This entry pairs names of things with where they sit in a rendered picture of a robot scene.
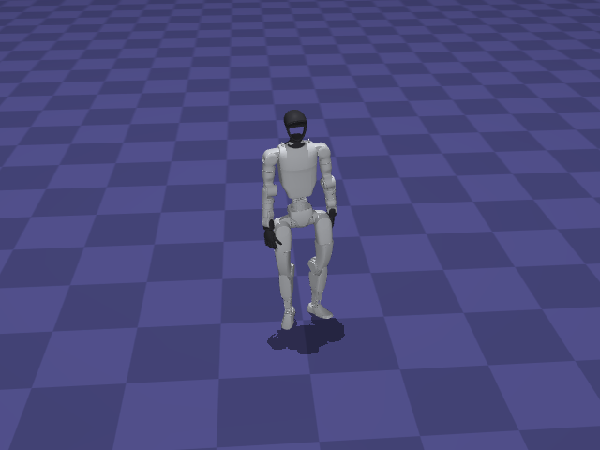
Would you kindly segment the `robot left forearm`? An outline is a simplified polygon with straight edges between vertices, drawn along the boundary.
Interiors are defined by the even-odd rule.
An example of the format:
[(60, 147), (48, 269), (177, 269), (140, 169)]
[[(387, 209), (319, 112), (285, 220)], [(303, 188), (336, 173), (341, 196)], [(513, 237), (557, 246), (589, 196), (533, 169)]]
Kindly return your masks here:
[[(335, 179), (335, 177), (334, 177), (334, 179)], [(336, 180), (335, 180), (335, 183), (336, 183)], [(325, 195), (325, 203), (326, 203), (327, 213), (329, 214), (329, 210), (332, 208), (334, 208), (337, 212), (336, 186), (330, 187), (328, 189), (324, 188), (323, 193)]]

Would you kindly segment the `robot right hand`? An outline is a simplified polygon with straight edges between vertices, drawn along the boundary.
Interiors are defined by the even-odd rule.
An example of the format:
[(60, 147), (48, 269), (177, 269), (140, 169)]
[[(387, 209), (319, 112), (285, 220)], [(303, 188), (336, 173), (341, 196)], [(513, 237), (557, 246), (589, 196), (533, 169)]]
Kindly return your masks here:
[(280, 241), (278, 241), (278, 239), (275, 237), (275, 233), (273, 231), (274, 228), (275, 228), (275, 226), (274, 226), (273, 219), (270, 219), (270, 221), (269, 221), (269, 228), (263, 226), (263, 229), (265, 230), (265, 232), (264, 232), (265, 240), (264, 241), (265, 241), (265, 244), (267, 246), (269, 246), (270, 248), (278, 249), (275, 241), (277, 241), (277, 243), (279, 243), (280, 245), (282, 245), (282, 243)]

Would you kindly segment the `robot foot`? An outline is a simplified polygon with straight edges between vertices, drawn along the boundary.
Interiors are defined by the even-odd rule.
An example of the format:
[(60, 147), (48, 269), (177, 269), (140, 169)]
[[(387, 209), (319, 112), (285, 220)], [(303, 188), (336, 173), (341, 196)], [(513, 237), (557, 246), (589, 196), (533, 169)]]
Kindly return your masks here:
[(313, 307), (311, 302), (307, 306), (307, 312), (313, 313), (316, 316), (324, 319), (330, 319), (333, 317), (333, 313), (327, 310), (323, 305), (319, 304), (316, 307)]
[(292, 315), (290, 314), (290, 310), (288, 309), (288, 312), (285, 314), (284, 312), (284, 316), (282, 319), (282, 323), (281, 323), (281, 327), (283, 329), (289, 330), (293, 327), (293, 323), (294, 323), (294, 315), (295, 315), (295, 309), (294, 307), (292, 307)]

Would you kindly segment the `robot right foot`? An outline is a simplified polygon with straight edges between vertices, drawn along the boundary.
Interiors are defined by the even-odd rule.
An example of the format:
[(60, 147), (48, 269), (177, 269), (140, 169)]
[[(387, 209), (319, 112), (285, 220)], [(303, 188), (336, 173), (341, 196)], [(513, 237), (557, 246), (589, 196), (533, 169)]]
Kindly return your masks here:
[(282, 319), (282, 323), (281, 323), (281, 327), (283, 329), (289, 330), (293, 327), (293, 323), (294, 323), (294, 315), (295, 315), (295, 309), (294, 307), (292, 307), (292, 315), (290, 314), (290, 310), (288, 309), (288, 312), (285, 314), (284, 312), (284, 316)]

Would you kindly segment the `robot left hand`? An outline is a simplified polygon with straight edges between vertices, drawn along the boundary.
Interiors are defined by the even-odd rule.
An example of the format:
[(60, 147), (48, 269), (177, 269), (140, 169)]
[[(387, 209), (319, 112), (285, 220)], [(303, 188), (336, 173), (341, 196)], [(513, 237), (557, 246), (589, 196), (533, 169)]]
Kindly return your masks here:
[[(328, 214), (328, 213), (327, 213)], [(335, 221), (335, 216), (337, 215), (336, 210), (334, 208), (329, 210), (329, 214), (328, 216), (330, 217), (331, 221), (332, 221), (332, 228), (334, 226), (334, 221)]]

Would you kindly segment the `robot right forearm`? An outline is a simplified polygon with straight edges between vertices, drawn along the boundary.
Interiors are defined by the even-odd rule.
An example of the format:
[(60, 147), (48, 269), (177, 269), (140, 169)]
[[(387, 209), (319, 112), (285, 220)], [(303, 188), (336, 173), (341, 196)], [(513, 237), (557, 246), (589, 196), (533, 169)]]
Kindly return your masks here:
[[(262, 188), (262, 225), (269, 228), (269, 221), (274, 217), (274, 198), (267, 197), (267, 187)], [(273, 219), (274, 220), (274, 219)]]

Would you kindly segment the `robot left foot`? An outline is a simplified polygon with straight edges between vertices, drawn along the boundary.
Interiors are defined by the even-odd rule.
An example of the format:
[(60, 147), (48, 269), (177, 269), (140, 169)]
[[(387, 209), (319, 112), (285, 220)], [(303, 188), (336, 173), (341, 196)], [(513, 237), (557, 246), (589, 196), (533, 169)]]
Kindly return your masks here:
[(307, 306), (307, 312), (313, 313), (316, 316), (324, 319), (330, 319), (333, 317), (333, 313), (327, 310), (323, 305), (319, 304), (316, 307), (313, 307), (311, 302)]

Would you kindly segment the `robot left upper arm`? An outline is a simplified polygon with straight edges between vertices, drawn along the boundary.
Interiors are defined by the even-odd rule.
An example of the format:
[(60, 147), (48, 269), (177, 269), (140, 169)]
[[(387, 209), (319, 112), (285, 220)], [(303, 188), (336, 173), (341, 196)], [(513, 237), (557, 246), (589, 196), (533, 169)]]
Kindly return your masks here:
[(336, 185), (336, 183), (333, 175), (331, 174), (331, 152), (324, 142), (314, 142), (314, 145), (318, 153), (320, 170), (322, 173), (322, 179), (320, 181), (321, 186), (325, 189), (332, 188)]

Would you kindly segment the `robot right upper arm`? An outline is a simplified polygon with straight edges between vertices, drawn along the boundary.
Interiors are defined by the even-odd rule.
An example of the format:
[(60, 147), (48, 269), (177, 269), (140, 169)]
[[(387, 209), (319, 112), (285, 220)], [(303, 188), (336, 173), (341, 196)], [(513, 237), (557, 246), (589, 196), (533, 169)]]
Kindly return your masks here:
[(277, 185), (274, 185), (275, 169), (278, 162), (279, 149), (272, 148), (266, 150), (262, 155), (262, 179), (263, 185), (267, 187), (267, 197), (273, 197), (278, 194)]

